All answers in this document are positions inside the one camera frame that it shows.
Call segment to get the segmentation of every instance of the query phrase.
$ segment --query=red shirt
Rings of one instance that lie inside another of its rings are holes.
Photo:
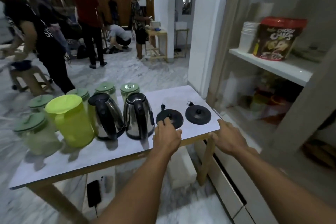
[[[101,23],[97,16],[98,0],[75,0],[78,20],[89,26],[100,28]]]

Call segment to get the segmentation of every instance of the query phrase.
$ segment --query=table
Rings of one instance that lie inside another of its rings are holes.
[[[208,137],[208,133],[219,129],[217,122],[219,116],[191,86],[157,90],[145,93],[145,95],[152,107],[154,117],[161,111],[161,104],[165,104],[166,109],[176,109],[181,112],[184,122],[181,126],[183,133],[180,147],[199,140],[208,140],[202,165],[197,168],[197,180],[200,185],[203,185],[215,150],[215,144]],[[203,105],[210,110],[212,117],[208,124],[195,125],[187,121],[185,112],[189,101],[195,105]],[[123,106],[122,97],[118,97],[118,104],[119,107]],[[128,138],[124,133],[117,142],[102,142],[94,139],[82,149],[63,153],[60,150],[44,159],[27,153],[10,181],[9,188],[28,187],[74,223],[88,223],[82,213],[53,183],[143,158],[153,147],[152,138],[153,135],[148,140],[137,141]]]
[[[174,58],[186,58],[187,57],[187,49],[188,49],[188,34],[189,34],[189,29],[185,28],[185,29],[175,29],[176,32],[176,44],[175,46],[177,46],[177,35],[179,32],[187,32],[186,38],[185,38],[185,48],[184,48],[184,55],[181,55],[177,52],[174,52]]]
[[[146,29],[146,32],[148,34],[148,38],[149,38],[149,44],[150,44],[150,62],[152,62],[155,59],[165,59],[166,62],[168,62],[168,57],[167,57],[167,44],[168,44],[168,34],[165,30],[160,30],[160,31],[155,31],[155,30],[150,30],[150,29]],[[160,54],[160,40],[158,40],[158,48],[154,47],[154,45],[152,44],[151,41],[151,36],[157,36],[157,37],[165,37],[166,38],[166,53],[165,55],[161,55]]]

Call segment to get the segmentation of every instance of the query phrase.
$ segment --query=stainless steel kettle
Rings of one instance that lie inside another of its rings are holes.
[[[125,131],[121,111],[109,94],[97,93],[90,97],[88,114],[91,126],[101,140],[115,140]]]
[[[153,134],[154,116],[144,94],[128,95],[124,104],[124,124],[129,138],[144,140]]]

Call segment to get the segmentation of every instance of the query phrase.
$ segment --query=black shorts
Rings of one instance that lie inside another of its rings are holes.
[[[144,28],[137,29],[135,31],[135,36],[138,44],[146,44],[146,41],[148,41],[148,34]]]
[[[127,41],[125,41],[124,39],[118,36],[115,37],[115,40],[117,41],[118,44],[122,46],[128,46],[131,43],[131,39],[128,39]]]

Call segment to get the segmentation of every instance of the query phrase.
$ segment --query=grey t-shirt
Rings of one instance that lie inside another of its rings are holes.
[[[124,41],[127,41],[131,38],[128,35],[128,33],[124,31],[122,27],[113,24],[110,26],[110,37],[115,37],[115,36],[122,38]]]

